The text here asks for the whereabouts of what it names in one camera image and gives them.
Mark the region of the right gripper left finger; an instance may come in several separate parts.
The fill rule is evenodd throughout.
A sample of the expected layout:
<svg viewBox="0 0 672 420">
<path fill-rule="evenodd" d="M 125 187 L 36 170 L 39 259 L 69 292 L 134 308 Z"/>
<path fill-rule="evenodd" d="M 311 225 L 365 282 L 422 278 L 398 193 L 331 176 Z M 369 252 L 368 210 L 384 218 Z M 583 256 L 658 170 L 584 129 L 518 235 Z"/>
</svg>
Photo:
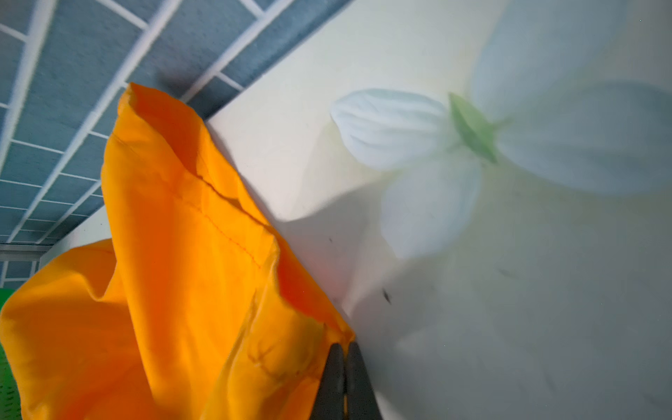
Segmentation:
<svg viewBox="0 0 672 420">
<path fill-rule="evenodd" d="M 332 344 L 323 370 L 320 386 L 311 410 L 310 420 L 344 420 L 345 355 L 341 344 Z"/>
</svg>

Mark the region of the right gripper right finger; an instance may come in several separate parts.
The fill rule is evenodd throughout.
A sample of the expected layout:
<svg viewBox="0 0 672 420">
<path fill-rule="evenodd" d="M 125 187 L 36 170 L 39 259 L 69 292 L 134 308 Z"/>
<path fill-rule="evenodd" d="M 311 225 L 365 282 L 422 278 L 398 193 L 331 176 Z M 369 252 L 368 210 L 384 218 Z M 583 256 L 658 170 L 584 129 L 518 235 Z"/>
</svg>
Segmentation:
<svg viewBox="0 0 672 420">
<path fill-rule="evenodd" d="M 356 342 L 348 346 L 345 377 L 346 417 L 349 420 L 382 420 L 362 351 Z"/>
</svg>

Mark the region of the orange shorts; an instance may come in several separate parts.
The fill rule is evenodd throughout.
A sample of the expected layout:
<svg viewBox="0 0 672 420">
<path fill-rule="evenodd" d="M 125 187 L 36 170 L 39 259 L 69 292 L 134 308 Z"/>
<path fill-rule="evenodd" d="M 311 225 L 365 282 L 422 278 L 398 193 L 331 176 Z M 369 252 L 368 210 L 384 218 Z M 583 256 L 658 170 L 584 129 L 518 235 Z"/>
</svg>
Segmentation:
<svg viewBox="0 0 672 420">
<path fill-rule="evenodd" d="M 308 418 L 330 346 L 355 333 L 203 120 L 129 85 L 101 177 L 110 239 L 3 306 L 23 418 Z"/>
</svg>

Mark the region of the green plastic basket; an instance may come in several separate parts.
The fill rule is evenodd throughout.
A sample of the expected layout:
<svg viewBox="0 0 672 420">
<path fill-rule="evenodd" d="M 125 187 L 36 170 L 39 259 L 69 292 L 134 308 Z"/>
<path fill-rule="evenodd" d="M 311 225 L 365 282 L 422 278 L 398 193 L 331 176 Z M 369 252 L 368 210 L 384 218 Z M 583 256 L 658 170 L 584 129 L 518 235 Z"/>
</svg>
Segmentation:
<svg viewBox="0 0 672 420">
<path fill-rule="evenodd" d="M 12 374 L 4 348 L 0 355 L 0 413 L 1 420 L 21 420 L 21 402 L 17 383 Z"/>
</svg>

